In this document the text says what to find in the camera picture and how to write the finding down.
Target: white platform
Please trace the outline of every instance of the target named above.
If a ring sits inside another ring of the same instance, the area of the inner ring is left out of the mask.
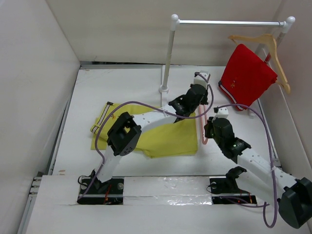
[[[223,69],[224,67],[173,66],[169,77],[169,98],[184,94],[193,81],[194,72],[206,70],[212,74],[214,106],[228,103],[217,87]],[[54,173],[53,176],[44,176],[41,182],[27,234],[310,233],[307,225],[295,230],[280,216],[276,226],[268,229],[262,221],[262,209],[211,205],[211,195],[206,191],[209,178],[202,175],[223,175],[236,166],[223,156],[212,140],[205,146],[199,143],[195,156],[150,159],[142,153],[131,153],[120,161],[114,173],[115,176],[128,176],[124,184],[124,205],[77,204],[77,177],[88,175],[100,162],[96,151],[90,150],[90,127],[104,104],[107,101],[122,103],[137,100],[160,105],[158,88],[161,75],[161,66],[146,69],[80,70]],[[257,117],[250,118],[247,112],[237,112],[233,108],[229,108],[229,112],[235,134],[268,159],[268,146],[261,121]],[[189,177],[167,181],[167,178],[159,176]],[[271,222],[271,207],[268,207],[267,213]]]
[[[194,72],[199,70],[211,73],[214,106],[229,103],[217,86],[224,67],[172,66],[168,83],[169,100],[185,94],[193,82]],[[161,75],[161,66],[147,69],[80,70],[53,175],[89,175],[101,161],[96,151],[90,150],[90,128],[105,103],[136,100],[159,106],[158,88]],[[259,110],[257,103],[253,107]],[[246,140],[259,154],[268,159],[268,144],[259,118],[250,118],[246,111],[237,112],[233,108],[229,108],[229,112],[229,120],[236,136]],[[120,161],[114,176],[224,175],[236,166],[226,159],[213,140],[204,146],[199,137],[198,139],[199,147],[195,156],[150,159],[143,153],[132,152]]]
[[[262,209],[237,205],[77,205],[77,194],[76,176],[44,176],[27,234],[310,233],[306,224],[296,230],[280,216],[276,226],[268,229],[262,221]],[[271,222],[270,207],[267,213]]]

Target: red wire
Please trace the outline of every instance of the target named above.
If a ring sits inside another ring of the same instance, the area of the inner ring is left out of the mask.
[[[248,194],[249,194],[250,204],[252,204],[253,203],[252,196],[250,193],[248,193]]]
[[[199,114],[202,114],[202,112],[201,112],[201,105],[199,105],[198,111],[199,111]],[[201,128],[200,128],[200,131],[201,131],[201,143],[206,145],[207,142],[208,142],[208,138],[205,137],[205,129],[204,129],[203,120],[202,120],[201,117],[199,119],[200,119],[200,125],[201,125]],[[207,123],[207,114],[205,114],[205,123]]]
[[[242,197],[243,191],[240,189],[240,196]]]
[[[112,185],[110,185],[110,186],[108,187],[108,190],[107,190],[107,192],[106,192],[106,194],[105,194],[104,204],[105,204],[106,201],[108,200],[108,199],[107,199],[107,195],[109,194],[109,191],[110,191],[111,187],[112,187]]]

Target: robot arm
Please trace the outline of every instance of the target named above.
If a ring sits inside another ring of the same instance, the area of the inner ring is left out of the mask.
[[[312,183],[301,180],[280,170],[271,169],[245,141],[235,137],[232,125],[226,119],[227,109],[215,109],[215,117],[210,117],[205,125],[205,136],[213,138],[224,156],[239,165],[227,173],[227,177],[240,189],[246,190],[260,199],[274,205],[272,170],[275,171],[278,211],[290,226],[300,228],[312,217]]]
[[[208,104],[207,95],[207,84],[204,86],[203,84],[196,83],[195,78],[194,84],[191,84],[190,89],[185,95],[181,95],[161,107],[164,111],[163,113],[151,111],[133,116],[128,112],[122,113],[107,133],[108,147],[104,154],[105,163],[102,166],[100,164],[96,169],[98,172],[96,180],[98,187],[100,188],[106,181],[112,178],[120,159],[135,149],[142,133],[163,124],[176,123],[182,120],[182,118],[166,114],[165,111],[188,117],[200,104]]]

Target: white wall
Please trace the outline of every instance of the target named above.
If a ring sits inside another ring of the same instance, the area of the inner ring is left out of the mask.
[[[170,16],[185,20],[271,20],[280,0],[47,0],[80,61],[164,63]],[[264,28],[180,26],[172,63],[225,65],[231,34]]]
[[[16,233],[79,62],[44,0],[0,0],[0,233]]]
[[[278,48],[278,58],[291,94],[272,85],[261,97],[283,168],[312,179],[312,0],[283,0],[277,16],[295,16],[296,22]]]
[[[296,17],[296,23],[278,53],[292,87],[286,101],[312,164],[312,0],[287,0],[280,18],[289,14]]]

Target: white panel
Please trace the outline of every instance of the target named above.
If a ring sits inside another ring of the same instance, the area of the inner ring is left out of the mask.
[[[125,177],[124,205],[212,205],[208,176]]]
[[[48,162],[79,63],[45,1],[0,2],[0,233],[11,234]]]
[[[77,195],[74,176],[45,176],[33,209],[27,234],[309,234],[307,225],[293,229],[278,216],[268,229],[262,209],[237,205],[135,206],[72,205]],[[272,208],[267,208],[268,222]]]
[[[170,16],[270,21],[280,0],[47,0],[79,60],[165,63]],[[172,64],[225,65],[231,34],[265,28],[179,26]]]
[[[224,67],[173,66],[168,83],[170,99],[185,94],[193,82],[194,72],[200,70],[211,73],[214,106],[228,104],[228,99],[217,85]],[[158,106],[160,105],[158,91],[160,79],[160,68],[80,70],[53,174],[77,177],[89,175],[101,161],[98,153],[90,150],[92,139],[90,128],[105,103],[136,100]],[[260,119],[250,118],[246,111],[237,112],[234,108],[229,108],[229,113],[228,119],[233,125],[235,135],[245,139],[260,155],[268,159],[268,143]],[[214,115],[211,109],[208,116]],[[209,140],[207,145],[199,144],[194,156],[151,159],[142,152],[132,152],[120,160],[114,176],[224,175],[235,166],[234,162],[221,153],[217,144]]]
[[[291,86],[291,94],[272,85],[261,97],[284,170],[297,177],[312,179],[312,86],[310,66],[312,33],[306,30],[312,20],[308,1],[284,1],[278,19],[292,15],[296,22],[278,48],[278,57]]]

